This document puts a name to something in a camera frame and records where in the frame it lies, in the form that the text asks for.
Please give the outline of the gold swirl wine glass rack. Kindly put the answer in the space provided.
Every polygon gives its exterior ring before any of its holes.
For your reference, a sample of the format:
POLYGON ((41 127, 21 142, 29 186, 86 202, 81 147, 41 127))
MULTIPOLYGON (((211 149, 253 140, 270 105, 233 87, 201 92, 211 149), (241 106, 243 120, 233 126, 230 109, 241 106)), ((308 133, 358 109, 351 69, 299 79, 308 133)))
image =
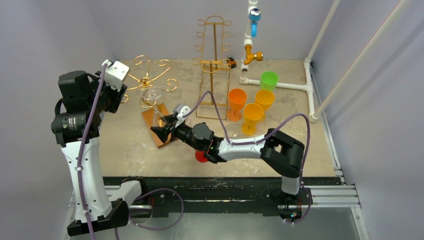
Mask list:
MULTIPOLYGON (((158 61, 157 65, 160 68, 164 68, 164 69, 157 76, 150 76, 149 72, 150 72, 151 59, 148 56, 139 55, 139 56, 135 57, 134 60, 133 60, 133 65, 136 66, 136 67, 142 66, 143 63, 146 63, 145 76, 136 77, 136 76, 134 76, 130 73, 128 74, 128 76, 131 79, 136 81, 136 86, 127 88, 126 93, 124 94, 124 99, 121 101, 122 104, 129 101, 129 99, 130 99, 130 96, 128 95, 129 91, 141 90, 141 92, 142 92, 142 90, 144 90, 147 87, 156 86, 156 85, 154 85, 154 81, 158 80, 163 75, 165 75, 172 67, 170 60, 161 59, 161 60, 158 61)), ((168 88, 160 87, 162 89, 162 95, 163 95, 164 92, 171 92, 171 91, 174 91, 178 88, 178 81, 174 78, 167 79, 166 84, 168 85, 168 88)), ((169 113, 167 107, 165 106, 165 104, 160 102, 160 98, 158 100, 158 102, 159 102, 158 106, 159 106, 159 109, 162 113, 162 117, 164 117, 164 116, 169 115, 170 113, 169 113)), ((142 96, 140 96, 138 104, 142 109, 144 109, 144 111, 141 113, 141 116, 144 119, 144 122, 146 123, 147 127, 150 128, 151 124, 152 124, 153 108, 150 105, 145 105, 145 103, 142 100, 142 96)))

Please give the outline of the clear wine glass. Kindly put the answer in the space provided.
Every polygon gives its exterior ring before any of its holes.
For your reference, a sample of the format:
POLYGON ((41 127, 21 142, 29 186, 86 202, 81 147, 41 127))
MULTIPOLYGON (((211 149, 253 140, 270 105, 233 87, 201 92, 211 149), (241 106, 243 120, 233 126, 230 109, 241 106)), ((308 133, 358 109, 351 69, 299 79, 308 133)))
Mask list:
POLYGON ((163 114, 159 108, 159 98, 162 96, 162 89, 159 86, 149 86, 141 91, 141 98, 145 105, 150 105, 153 109, 151 119, 152 127, 163 127, 164 122, 161 117, 163 114))

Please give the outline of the red plastic goblet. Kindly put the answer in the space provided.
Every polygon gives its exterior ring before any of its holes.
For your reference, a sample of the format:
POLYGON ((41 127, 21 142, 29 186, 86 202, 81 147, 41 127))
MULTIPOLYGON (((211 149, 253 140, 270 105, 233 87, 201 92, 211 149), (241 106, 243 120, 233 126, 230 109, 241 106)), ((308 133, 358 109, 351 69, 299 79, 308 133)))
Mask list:
POLYGON ((195 151, 195 159, 200 163, 208 162, 208 159, 205 157, 205 152, 200 150, 195 151))

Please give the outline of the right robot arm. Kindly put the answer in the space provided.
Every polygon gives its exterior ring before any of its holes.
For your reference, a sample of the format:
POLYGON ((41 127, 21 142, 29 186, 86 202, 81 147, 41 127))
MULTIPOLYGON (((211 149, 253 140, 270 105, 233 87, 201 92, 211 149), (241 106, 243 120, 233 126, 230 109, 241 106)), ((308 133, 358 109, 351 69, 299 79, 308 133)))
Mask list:
POLYGON ((252 138, 228 139, 215 135, 206 123, 193 127, 178 122, 177 114, 163 117, 164 126, 152 126, 150 130, 162 141, 179 139, 193 148, 199 162, 226 163, 239 159, 261 159, 281 175, 282 200, 288 204, 300 198, 303 169, 310 146, 311 133, 306 143, 282 132, 280 129, 292 118, 284 120, 278 127, 269 128, 266 134, 252 138))

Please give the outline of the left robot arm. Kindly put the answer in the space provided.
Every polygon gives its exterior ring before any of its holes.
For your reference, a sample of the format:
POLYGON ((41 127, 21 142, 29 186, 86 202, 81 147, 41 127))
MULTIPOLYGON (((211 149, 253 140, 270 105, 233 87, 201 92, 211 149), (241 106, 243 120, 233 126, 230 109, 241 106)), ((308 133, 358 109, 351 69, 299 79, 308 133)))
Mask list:
POLYGON ((100 166, 101 115, 115 113, 127 90, 127 70, 87 73, 77 70, 58 79, 62 94, 54 109, 51 130, 69 167, 75 212, 67 226, 71 237, 124 227, 130 205, 146 203, 149 191, 141 176, 125 178, 108 195, 100 166))

